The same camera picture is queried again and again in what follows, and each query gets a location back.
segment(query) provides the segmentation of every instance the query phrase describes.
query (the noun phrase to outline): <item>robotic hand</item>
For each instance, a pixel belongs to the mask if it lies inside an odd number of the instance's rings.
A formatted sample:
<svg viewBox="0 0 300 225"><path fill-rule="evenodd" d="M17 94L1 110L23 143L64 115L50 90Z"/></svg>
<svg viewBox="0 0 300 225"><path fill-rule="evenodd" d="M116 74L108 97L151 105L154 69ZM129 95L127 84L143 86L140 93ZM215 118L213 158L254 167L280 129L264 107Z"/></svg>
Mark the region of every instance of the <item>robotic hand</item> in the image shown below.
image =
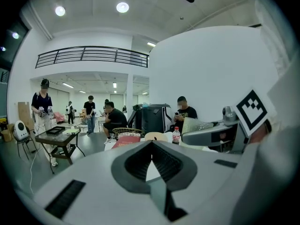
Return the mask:
<svg viewBox="0 0 300 225"><path fill-rule="evenodd" d="M48 115L50 116L50 119L54 118L52 106L48 106Z"/></svg>
<svg viewBox="0 0 300 225"><path fill-rule="evenodd" d="M47 113L45 112L44 108L43 107L39 107L38 108L38 115L43 118L47 115Z"/></svg>

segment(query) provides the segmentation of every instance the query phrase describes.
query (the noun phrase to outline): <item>white pants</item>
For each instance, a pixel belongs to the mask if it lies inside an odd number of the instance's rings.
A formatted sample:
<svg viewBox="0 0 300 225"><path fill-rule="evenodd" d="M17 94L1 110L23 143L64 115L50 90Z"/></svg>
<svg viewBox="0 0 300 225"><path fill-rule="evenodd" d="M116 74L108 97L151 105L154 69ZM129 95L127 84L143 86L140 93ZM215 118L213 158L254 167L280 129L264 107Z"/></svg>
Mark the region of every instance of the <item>white pants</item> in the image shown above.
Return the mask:
<svg viewBox="0 0 300 225"><path fill-rule="evenodd" d="M36 114L36 124L34 125L34 130L36 132L36 135L39 135L49 129L51 129L50 116L46 115L43 118L41 118ZM43 145L49 153L52 152L53 145L45 144L45 143ZM48 161L50 161L50 157L49 157L48 153L46 152L46 150L44 150L46 158L48 159ZM52 157L51 163L55 163L55 162L56 162L56 158Z"/></svg>

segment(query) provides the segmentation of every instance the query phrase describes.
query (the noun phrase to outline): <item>ceiling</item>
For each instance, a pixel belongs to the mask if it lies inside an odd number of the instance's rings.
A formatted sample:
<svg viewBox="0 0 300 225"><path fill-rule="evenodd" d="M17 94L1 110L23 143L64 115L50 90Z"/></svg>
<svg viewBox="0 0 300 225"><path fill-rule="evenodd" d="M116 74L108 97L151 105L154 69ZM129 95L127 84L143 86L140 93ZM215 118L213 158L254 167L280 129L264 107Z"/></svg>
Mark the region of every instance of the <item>ceiling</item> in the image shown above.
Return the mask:
<svg viewBox="0 0 300 225"><path fill-rule="evenodd" d="M126 94L127 90L127 74L108 73L108 72L73 72L54 74L45 77L51 84L66 88L62 83L67 83L73 86L75 92L85 91L87 93L109 93ZM113 82L117 83L117 88L113 87ZM134 76L133 78L133 94L141 95L144 92L149 92L149 78Z"/></svg>
<svg viewBox="0 0 300 225"><path fill-rule="evenodd" d="M119 13L116 5L129 5ZM258 23L253 0L31 0L46 29L52 35L93 28L142 35L154 42L195 28ZM54 10L63 6L66 14Z"/></svg>

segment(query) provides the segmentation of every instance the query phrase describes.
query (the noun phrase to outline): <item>black slot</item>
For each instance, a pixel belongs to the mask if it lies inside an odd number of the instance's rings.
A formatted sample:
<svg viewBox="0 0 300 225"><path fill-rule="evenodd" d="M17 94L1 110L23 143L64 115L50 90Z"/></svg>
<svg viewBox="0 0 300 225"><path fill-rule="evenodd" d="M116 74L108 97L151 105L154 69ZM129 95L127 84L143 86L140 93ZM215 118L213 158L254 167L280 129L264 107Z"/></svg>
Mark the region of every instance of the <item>black slot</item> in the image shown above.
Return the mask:
<svg viewBox="0 0 300 225"><path fill-rule="evenodd" d="M73 180L71 181L45 208L46 211L51 213L53 216L61 219L75 198L78 196L85 182Z"/></svg>
<svg viewBox="0 0 300 225"><path fill-rule="evenodd" d="M225 161L225 160L221 160L221 159L214 161L214 163L220 164L220 165L223 165L226 167L231 167L231 168L235 168L238 165L237 163L229 162L229 161Z"/></svg>

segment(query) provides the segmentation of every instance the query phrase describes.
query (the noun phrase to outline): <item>black t-shirt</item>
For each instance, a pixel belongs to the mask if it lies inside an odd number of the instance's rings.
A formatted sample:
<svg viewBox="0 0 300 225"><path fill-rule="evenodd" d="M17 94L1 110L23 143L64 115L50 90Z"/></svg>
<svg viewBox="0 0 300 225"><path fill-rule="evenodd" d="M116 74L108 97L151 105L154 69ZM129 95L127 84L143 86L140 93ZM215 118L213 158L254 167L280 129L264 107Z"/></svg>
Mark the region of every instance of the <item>black t-shirt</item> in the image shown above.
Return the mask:
<svg viewBox="0 0 300 225"><path fill-rule="evenodd" d="M124 113L118 109L113 109L113 111L108 115L108 119L113 123L121 123L122 127L127 127L127 119Z"/></svg>
<svg viewBox="0 0 300 225"><path fill-rule="evenodd" d="M48 113L48 106L52 106L51 97L48 96L48 93L45 98L35 93L32 98L31 106L34 106L36 109L43 107L45 113Z"/></svg>
<svg viewBox="0 0 300 225"><path fill-rule="evenodd" d="M196 118L196 119L198 118L196 110L194 108L192 108L192 107L188 107L187 109L184 109L184 110L183 109L179 109L178 112L184 118L185 117ZM182 132L183 122L184 121L176 121L176 123L175 123L175 127L179 127L180 133Z"/></svg>
<svg viewBox="0 0 300 225"><path fill-rule="evenodd" d="M95 103L92 102L92 103L89 103L88 101L84 103L84 106L83 108L86 109L86 114L87 115L90 115L90 112L92 111L92 109L94 108L95 109Z"/></svg>

